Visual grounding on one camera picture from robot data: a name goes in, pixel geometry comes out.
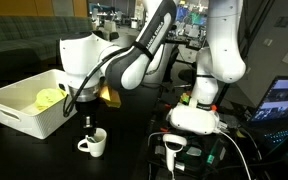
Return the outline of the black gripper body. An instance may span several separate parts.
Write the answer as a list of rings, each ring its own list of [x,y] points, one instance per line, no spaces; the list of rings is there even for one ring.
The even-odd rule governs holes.
[[[95,128],[96,127],[96,111],[99,107],[99,102],[97,100],[89,102],[77,102],[76,110],[85,119],[85,128]]]

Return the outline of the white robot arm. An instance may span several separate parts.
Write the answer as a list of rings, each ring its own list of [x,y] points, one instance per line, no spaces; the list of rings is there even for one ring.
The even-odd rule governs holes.
[[[145,0],[148,21],[128,47],[103,40],[91,31],[61,38],[60,56],[71,95],[63,115],[68,116],[77,104],[96,100],[101,78],[117,91],[137,88],[149,69],[162,61],[157,52],[176,21],[179,1]],[[242,8],[243,0],[208,0],[206,45],[196,51],[196,78],[188,103],[179,103],[170,111],[173,127],[198,135],[221,131],[219,116],[211,108],[218,83],[234,83],[246,71],[238,47]]]

